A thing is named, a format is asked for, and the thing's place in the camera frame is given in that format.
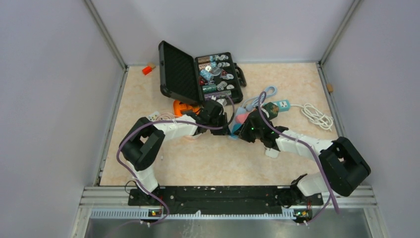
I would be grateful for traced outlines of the pink triangular power socket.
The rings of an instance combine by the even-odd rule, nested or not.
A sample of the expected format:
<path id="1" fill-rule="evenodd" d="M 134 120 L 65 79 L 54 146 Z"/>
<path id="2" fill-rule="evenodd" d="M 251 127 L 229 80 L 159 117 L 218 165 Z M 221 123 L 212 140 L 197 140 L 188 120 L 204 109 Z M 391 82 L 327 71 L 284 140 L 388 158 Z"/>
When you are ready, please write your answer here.
<path id="1" fill-rule="evenodd" d="M 237 115 L 235 118 L 235 121 L 236 123 L 243 124 L 246 121 L 248 116 L 249 116 L 249 113 Z"/>

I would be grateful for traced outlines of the light blue power strip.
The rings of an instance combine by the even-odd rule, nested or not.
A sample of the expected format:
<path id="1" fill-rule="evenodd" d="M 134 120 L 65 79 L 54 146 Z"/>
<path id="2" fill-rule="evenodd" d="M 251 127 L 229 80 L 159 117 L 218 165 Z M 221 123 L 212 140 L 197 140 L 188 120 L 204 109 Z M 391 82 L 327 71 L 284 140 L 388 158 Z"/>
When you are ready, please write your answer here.
<path id="1" fill-rule="evenodd" d="M 242 124 L 236 123 L 235 118 L 236 118 L 237 115 L 244 114 L 244 113 L 249 113 L 249 112 L 243 107 L 240 107 L 240 108 L 237 109 L 237 111 L 235 113 L 234 121 L 229 126 L 229 129 L 230 129 L 230 132 L 231 132 L 231 134 L 228 136 L 229 139 L 231 139 L 231 140 L 238 139 L 238 137 L 234 134 L 234 132 L 236 132 Z"/>

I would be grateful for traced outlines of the white charger plug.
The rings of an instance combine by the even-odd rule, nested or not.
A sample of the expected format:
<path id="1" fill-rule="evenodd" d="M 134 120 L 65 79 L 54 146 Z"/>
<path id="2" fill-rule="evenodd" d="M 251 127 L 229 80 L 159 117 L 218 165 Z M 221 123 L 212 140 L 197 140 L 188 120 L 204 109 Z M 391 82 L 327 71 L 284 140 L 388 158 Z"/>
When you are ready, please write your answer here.
<path id="1" fill-rule="evenodd" d="M 279 155 L 279 151 L 273 148 L 266 148 L 264 154 L 270 158 L 276 159 Z"/>

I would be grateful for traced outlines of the round pink power socket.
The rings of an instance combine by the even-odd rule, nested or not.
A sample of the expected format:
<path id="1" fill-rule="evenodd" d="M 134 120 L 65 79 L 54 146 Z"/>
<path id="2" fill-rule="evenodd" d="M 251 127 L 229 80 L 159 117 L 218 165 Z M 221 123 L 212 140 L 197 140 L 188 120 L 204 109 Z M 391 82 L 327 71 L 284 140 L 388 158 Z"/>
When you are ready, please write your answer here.
<path id="1" fill-rule="evenodd" d="M 187 135 L 185 138 L 187 140 L 197 140 L 200 136 L 202 136 L 203 133 L 195 134 L 195 135 Z"/>

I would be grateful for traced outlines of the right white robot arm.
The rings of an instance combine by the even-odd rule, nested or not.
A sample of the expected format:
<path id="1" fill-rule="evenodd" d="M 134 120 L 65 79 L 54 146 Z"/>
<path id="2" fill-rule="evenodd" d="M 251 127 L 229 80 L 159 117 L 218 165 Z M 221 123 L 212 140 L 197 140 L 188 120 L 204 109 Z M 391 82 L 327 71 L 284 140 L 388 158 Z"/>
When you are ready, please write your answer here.
<path id="1" fill-rule="evenodd" d="M 250 143 L 259 140 L 269 157 L 289 152 L 315 161 L 317 173 L 301 175 L 291 183 L 290 197 L 296 204 L 304 204 L 310 196 L 322 192 L 347 197 L 371 173 L 370 166 L 348 138 L 317 139 L 287 127 L 273 126 L 264 112 L 251 112 L 234 135 Z"/>

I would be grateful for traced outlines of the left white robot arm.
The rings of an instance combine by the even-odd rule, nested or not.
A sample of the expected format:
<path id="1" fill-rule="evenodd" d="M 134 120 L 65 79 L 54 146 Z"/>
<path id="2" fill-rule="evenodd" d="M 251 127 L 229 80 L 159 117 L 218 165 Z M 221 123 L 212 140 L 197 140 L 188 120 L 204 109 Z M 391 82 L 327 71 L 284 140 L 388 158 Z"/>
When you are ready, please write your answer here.
<path id="1" fill-rule="evenodd" d="M 223 104 L 210 100 L 197 113 L 189 112 L 169 120 L 151 121 L 142 117 L 122 139 L 117 161 L 124 166 L 141 190 L 140 199 L 147 205 L 158 201 L 158 181 L 153 164 L 162 144 L 176 138 L 198 137 L 206 131 L 213 135 L 228 135 L 235 116 L 228 116 Z"/>

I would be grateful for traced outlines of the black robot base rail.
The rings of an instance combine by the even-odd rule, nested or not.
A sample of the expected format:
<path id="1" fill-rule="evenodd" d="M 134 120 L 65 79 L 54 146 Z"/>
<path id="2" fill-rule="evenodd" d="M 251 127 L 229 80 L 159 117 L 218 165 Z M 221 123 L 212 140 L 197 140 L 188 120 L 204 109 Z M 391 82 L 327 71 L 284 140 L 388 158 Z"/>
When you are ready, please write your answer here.
<path id="1" fill-rule="evenodd" d="M 150 195 L 140 189 L 129 193 L 128 205 L 169 208 L 171 215 L 280 214 L 292 206 L 323 205 L 320 193 L 305 197 L 289 186 L 166 186 Z"/>

